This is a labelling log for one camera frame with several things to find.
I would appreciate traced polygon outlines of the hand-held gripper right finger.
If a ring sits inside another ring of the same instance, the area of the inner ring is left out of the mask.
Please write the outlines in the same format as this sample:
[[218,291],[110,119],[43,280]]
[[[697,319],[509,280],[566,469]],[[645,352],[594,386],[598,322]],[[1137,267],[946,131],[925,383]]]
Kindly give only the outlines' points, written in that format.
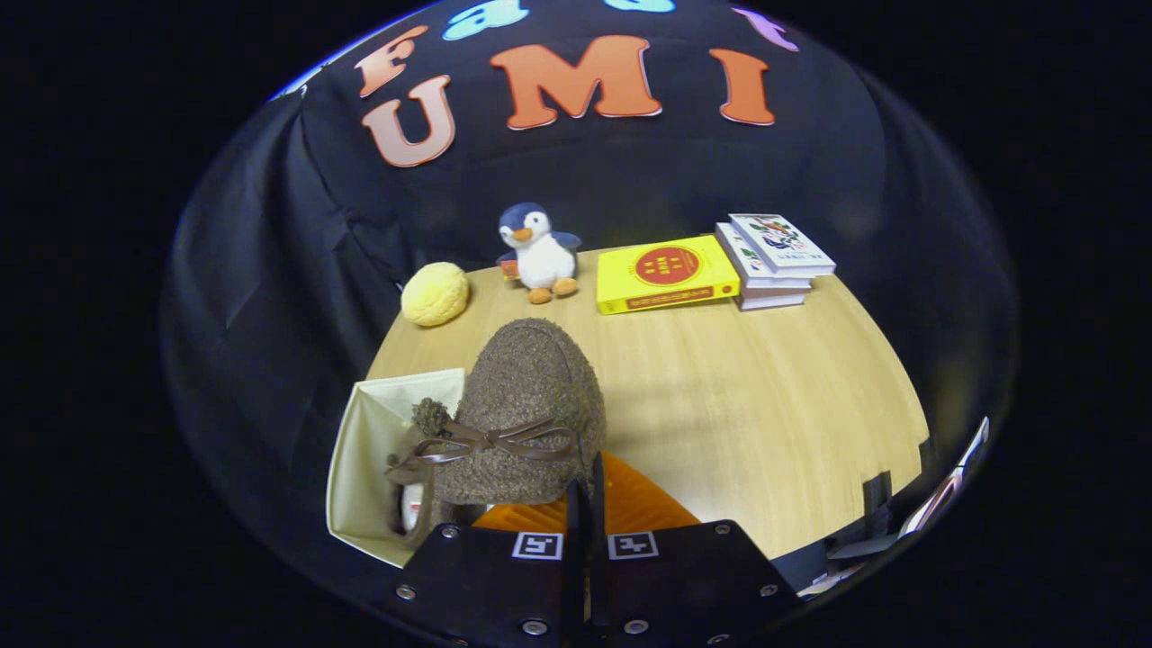
[[738,647],[803,600],[732,520],[611,534],[602,455],[589,497],[592,647]]

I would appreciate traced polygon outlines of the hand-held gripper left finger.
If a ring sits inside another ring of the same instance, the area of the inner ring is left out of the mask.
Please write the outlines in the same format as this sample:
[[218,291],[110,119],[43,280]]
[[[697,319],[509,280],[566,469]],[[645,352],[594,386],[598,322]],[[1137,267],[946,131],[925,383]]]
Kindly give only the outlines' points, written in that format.
[[388,582],[385,612],[435,647],[581,647],[588,640],[588,490],[564,493],[563,533],[440,523]]

